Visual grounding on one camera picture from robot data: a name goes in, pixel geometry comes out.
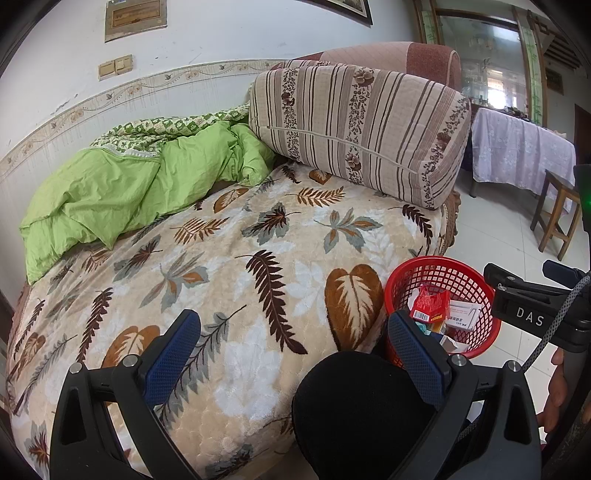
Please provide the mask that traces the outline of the person right hand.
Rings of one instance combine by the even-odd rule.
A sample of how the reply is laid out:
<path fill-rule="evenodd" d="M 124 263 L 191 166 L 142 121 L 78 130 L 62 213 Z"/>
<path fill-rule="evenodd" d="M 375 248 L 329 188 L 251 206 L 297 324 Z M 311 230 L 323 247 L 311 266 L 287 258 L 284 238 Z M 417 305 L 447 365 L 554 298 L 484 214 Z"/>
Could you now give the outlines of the person right hand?
<path fill-rule="evenodd" d="M 547 434 L 556 428 L 560 419 L 561 407 L 569 393 L 564 375 L 564 355 L 564 350 L 558 348 L 551 359 L 555 370 L 548 386 L 548 397 L 544 409 L 537 415 L 538 426 Z"/>

